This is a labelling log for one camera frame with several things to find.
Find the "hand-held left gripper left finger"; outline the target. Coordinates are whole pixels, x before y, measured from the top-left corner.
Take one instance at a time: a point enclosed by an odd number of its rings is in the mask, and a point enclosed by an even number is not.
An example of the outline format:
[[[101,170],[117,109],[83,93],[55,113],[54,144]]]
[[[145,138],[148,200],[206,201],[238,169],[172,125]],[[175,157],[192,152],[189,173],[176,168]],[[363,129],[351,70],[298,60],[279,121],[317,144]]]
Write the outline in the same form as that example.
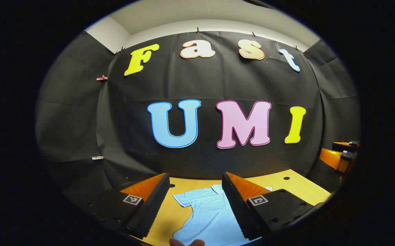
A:
[[[107,229],[143,239],[170,187],[168,173],[93,173],[81,177],[84,208]]]

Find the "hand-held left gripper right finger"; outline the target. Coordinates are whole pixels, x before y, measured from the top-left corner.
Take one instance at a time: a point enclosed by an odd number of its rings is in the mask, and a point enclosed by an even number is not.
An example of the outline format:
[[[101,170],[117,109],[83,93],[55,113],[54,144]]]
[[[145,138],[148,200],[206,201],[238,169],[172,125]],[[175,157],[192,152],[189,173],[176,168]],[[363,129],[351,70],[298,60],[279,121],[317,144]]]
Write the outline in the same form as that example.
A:
[[[242,234],[249,240],[286,231],[323,205],[311,205],[285,189],[269,191],[228,172],[221,181]]]

